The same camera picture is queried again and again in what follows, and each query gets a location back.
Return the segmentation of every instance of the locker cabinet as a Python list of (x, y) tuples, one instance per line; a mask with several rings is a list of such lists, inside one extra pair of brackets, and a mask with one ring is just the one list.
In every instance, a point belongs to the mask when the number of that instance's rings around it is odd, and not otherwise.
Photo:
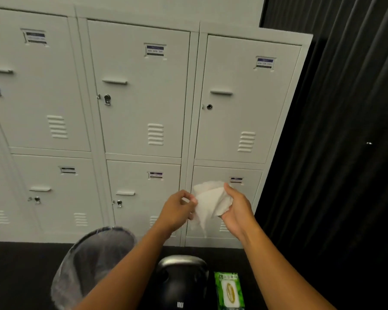
[[(141, 238), (153, 224), (170, 195), (179, 191), (180, 166), (173, 164), (108, 161), (115, 224)], [(174, 232), (166, 245), (180, 245)]]
[(181, 157), (190, 33), (88, 28), (106, 152)]
[(208, 36), (196, 159), (266, 162), (299, 52)]
[(0, 241), (29, 241), (31, 230), (0, 168)]
[(67, 17), (0, 9), (0, 125), (11, 147), (90, 151)]
[[(192, 185), (195, 186), (205, 181), (224, 181), (230, 183), (232, 187), (243, 193), (250, 203), (253, 203), (261, 174), (262, 171), (257, 170), (195, 166)], [(188, 223), (187, 238), (204, 237), (202, 229), (200, 227), (193, 229), (192, 225), (192, 222)], [(213, 218), (208, 222), (206, 234), (207, 238), (234, 238), (219, 217)]]
[(31, 155), (13, 159), (45, 234), (84, 234), (103, 226), (91, 159)]

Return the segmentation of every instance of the white paper towel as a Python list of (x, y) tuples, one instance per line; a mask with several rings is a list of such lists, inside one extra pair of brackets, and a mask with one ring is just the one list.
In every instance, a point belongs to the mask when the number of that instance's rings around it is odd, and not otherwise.
[(198, 201), (195, 208), (194, 222), (206, 233), (206, 224), (212, 217), (222, 215), (233, 203), (224, 189), (222, 181), (207, 181), (193, 187), (193, 194)]

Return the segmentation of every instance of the locker label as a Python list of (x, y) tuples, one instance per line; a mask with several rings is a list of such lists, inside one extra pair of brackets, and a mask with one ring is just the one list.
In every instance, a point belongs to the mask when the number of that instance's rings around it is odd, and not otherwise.
[(145, 44), (145, 54), (146, 55), (156, 55), (156, 56), (163, 57), (164, 52), (165, 52), (164, 45)]
[(273, 68), (274, 60), (271, 57), (257, 57), (256, 67)]
[(148, 172), (148, 178), (162, 179), (163, 173), (162, 172)]
[(72, 166), (59, 166), (60, 172), (64, 174), (76, 174), (76, 170)]
[(33, 29), (22, 29), (24, 40), (26, 43), (42, 43), (47, 44), (45, 31), (36, 31)]
[(243, 183), (244, 177), (232, 177), (230, 178), (231, 183)]

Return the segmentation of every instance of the locker handle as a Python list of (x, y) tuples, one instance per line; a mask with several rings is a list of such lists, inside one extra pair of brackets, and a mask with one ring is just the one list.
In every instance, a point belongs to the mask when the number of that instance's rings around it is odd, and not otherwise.
[(37, 186), (34, 186), (34, 187), (31, 187), (29, 190), (30, 191), (44, 191), (44, 192), (47, 192), (47, 191), (51, 191), (52, 188), (50, 188), (50, 187), (37, 187)]
[(102, 80), (104, 83), (108, 84), (120, 84), (120, 85), (127, 85), (128, 81), (119, 81), (117, 79), (103, 79)]
[(117, 191), (116, 194), (119, 196), (134, 196), (135, 191)]
[(218, 90), (218, 89), (212, 89), (210, 90), (210, 92), (214, 95), (232, 95), (233, 92), (232, 91), (228, 91), (228, 90)]
[(0, 68), (0, 73), (2, 73), (2, 74), (13, 74), (14, 71), (11, 70), (11, 69), (2, 69), (2, 68)]

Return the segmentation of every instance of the black curtain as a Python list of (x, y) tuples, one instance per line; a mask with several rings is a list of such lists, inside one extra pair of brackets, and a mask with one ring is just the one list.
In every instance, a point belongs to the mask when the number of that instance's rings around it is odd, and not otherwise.
[(266, 0), (314, 39), (257, 208), (338, 309), (388, 306), (388, 0)]

